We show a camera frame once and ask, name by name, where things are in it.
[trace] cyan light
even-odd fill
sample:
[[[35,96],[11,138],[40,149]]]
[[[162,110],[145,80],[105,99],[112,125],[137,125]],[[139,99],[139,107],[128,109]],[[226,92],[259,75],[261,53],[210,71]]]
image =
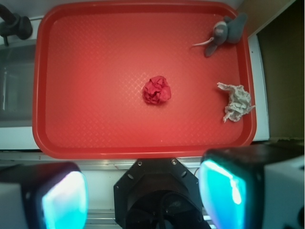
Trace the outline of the cyan light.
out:
[[[218,229],[243,229],[246,183],[213,160],[203,161],[199,170],[200,195],[207,213]]]
[[[47,229],[82,229],[88,213],[88,188],[85,176],[70,172],[42,198]]]

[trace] textured tray surface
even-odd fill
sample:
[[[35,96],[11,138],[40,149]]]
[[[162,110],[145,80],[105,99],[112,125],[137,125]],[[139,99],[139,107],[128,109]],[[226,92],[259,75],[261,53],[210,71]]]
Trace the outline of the textured tray surface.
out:
[[[90,148],[124,153],[130,147],[225,146],[252,128],[250,118],[222,120],[228,94],[217,82],[238,85],[249,77],[240,73],[236,45],[223,45],[210,58],[203,47],[191,48],[211,36],[223,15],[120,12],[54,18],[46,19],[51,21],[44,44],[47,68],[39,75],[45,80],[38,92],[45,107],[37,112],[45,116],[37,125],[44,135],[37,138],[47,139],[42,145],[63,154],[76,148],[85,154]],[[147,105],[142,88],[157,75],[167,79],[172,98]]]

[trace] mouse tail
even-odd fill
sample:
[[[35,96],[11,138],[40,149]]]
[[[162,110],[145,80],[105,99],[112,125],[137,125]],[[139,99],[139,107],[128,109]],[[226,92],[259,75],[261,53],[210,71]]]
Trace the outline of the mouse tail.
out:
[[[214,40],[214,37],[211,37],[209,40],[202,42],[202,43],[198,43],[198,44],[193,44],[193,46],[203,46],[206,45],[208,43],[211,43]]]

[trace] white surface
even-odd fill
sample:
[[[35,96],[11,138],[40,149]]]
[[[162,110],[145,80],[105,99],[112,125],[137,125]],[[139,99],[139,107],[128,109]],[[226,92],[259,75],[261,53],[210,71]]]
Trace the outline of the white surface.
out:
[[[37,18],[45,15],[53,7],[72,2],[86,2],[93,0],[0,0],[0,4],[6,6],[13,13],[29,18]],[[244,0],[210,0],[225,3],[237,9]]]
[[[254,141],[264,141],[270,137],[264,69],[257,36],[252,36],[248,42],[253,75],[257,126]]]
[[[297,216],[304,207],[304,156],[267,165],[263,229],[300,229]]]
[[[41,20],[33,20],[33,35],[29,40],[37,39],[37,30]],[[23,42],[15,37],[9,37],[9,42]],[[257,129],[254,141],[269,139],[268,109],[266,101],[264,72],[261,60],[259,44],[256,36],[249,39],[249,49],[252,64],[255,110]],[[0,149],[39,149],[34,141],[32,127],[5,127],[0,128]]]
[[[0,227],[27,229],[19,184],[0,182]]]

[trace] crumpled white paper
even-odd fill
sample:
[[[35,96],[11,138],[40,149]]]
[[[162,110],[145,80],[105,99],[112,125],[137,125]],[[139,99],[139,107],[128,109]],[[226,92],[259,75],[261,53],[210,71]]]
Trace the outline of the crumpled white paper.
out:
[[[230,119],[237,122],[245,114],[250,113],[254,106],[251,106],[251,96],[244,90],[244,86],[226,85],[217,83],[221,90],[229,91],[229,104],[224,108],[224,122]]]

